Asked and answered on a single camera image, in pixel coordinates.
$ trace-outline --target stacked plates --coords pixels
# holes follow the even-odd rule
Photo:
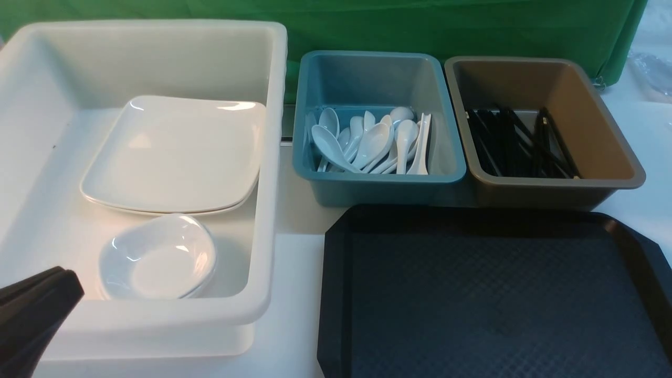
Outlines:
[[[256,102],[134,98],[81,192],[91,202],[146,215],[231,211],[257,183],[265,111]]]

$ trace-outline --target textured tray surface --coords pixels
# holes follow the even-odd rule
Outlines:
[[[352,377],[672,377],[603,225],[505,237],[356,223],[342,234]]]

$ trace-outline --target teal plastic bin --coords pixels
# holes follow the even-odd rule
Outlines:
[[[380,120],[394,107],[431,113],[427,152],[429,175],[317,172],[320,154],[310,128],[333,108],[341,130],[352,116],[369,110]],[[294,118],[293,164],[308,180],[318,203],[443,204],[454,202],[466,163],[448,88],[438,60],[400,52],[314,51],[303,56]]]

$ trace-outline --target black chopsticks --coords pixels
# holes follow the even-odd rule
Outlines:
[[[467,110],[481,167],[493,176],[581,178],[558,127],[546,108],[539,110],[534,131],[511,109]]]

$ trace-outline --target plastic container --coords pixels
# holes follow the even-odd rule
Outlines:
[[[317,172],[320,155],[310,128],[322,109],[336,110],[341,128],[355,115],[371,111],[377,120],[396,106],[431,113],[429,175]],[[301,60],[293,164],[308,180],[323,206],[355,204],[432,204],[440,202],[466,173],[455,116],[435,58],[400,52],[314,51]]]
[[[591,210],[618,189],[644,184],[646,174],[639,160],[576,64],[475,56],[452,58],[445,67],[479,206]],[[478,160],[465,109],[493,109],[493,103],[526,114],[527,119],[544,106],[549,109],[582,179],[487,174]]]
[[[228,20],[34,24],[0,51],[0,287],[61,265],[85,291],[43,361],[252,345],[271,295],[286,56],[282,25]],[[79,183],[124,105],[146,94],[267,110],[257,190],[235,211],[199,218],[219,263],[197,299],[106,301],[98,290],[103,246],[150,218],[90,203]]]

